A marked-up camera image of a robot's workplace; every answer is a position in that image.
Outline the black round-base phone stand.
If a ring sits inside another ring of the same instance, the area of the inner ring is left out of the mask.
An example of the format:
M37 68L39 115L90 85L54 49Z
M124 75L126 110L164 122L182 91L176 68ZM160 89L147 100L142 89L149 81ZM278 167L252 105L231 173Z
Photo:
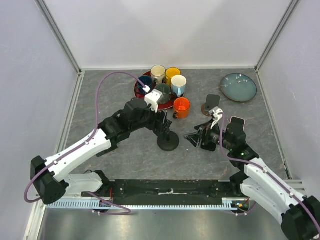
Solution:
M180 144L179 136L170 130L171 124L172 122L165 117L157 138L157 145L166 152L174 151Z

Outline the pink case smartphone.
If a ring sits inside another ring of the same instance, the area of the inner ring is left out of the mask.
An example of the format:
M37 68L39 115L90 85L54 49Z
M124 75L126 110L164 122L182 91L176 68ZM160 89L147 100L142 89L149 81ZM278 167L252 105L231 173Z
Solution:
M242 130L244 131L245 130L245 124L246 124L246 121L245 119L243 118L240 118L240 117L237 117L237 116L232 116L230 118L230 121L229 121L230 124L237 124L239 126L242 127Z

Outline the black phone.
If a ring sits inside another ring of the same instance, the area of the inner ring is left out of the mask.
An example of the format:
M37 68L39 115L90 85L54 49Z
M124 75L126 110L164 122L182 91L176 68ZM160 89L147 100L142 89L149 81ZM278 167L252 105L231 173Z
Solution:
M216 150L217 145L213 142L209 142L209 143L203 142L200 147L205 151L214 152Z

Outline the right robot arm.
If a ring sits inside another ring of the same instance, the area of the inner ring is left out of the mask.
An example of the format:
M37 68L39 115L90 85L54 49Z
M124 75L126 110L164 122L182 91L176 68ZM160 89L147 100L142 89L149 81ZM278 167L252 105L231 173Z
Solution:
M320 236L320 202L305 196L278 177L247 144L244 120L233 118L222 130L213 121L198 125L184 136L194 147L215 151L221 147L239 169L229 184L235 197L245 195L265 209L279 223L289 240L312 240Z

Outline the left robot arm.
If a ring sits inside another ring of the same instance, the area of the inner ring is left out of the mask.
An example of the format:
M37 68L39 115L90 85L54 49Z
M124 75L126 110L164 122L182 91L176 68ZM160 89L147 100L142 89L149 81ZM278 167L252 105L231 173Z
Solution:
M166 111L154 111L143 99L133 98L71 147L46 159L34 157L30 162L30 180L39 200L49 205L61 199L71 187L66 177L75 168L93 156L116 150L118 143L128 139L132 132L146 128L158 138L167 136L172 124L167 116Z

